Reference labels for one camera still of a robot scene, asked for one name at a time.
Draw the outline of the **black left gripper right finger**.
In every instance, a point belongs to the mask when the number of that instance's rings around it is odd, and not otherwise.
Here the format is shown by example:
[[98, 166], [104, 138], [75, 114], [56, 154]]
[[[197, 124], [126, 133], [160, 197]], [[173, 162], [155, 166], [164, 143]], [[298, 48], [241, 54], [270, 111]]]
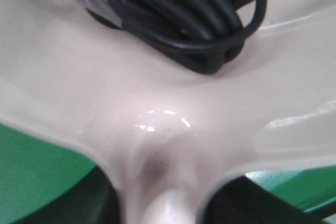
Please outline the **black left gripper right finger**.
[[323, 223], [245, 176], [223, 185], [209, 200], [203, 223]]

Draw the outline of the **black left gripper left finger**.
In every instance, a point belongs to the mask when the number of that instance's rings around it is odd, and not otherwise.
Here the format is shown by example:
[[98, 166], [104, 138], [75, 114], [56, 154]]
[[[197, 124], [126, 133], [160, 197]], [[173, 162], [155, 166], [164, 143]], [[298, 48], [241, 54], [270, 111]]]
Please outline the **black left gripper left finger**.
[[116, 190], [96, 166], [68, 191], [14, 223], [123, 223]]

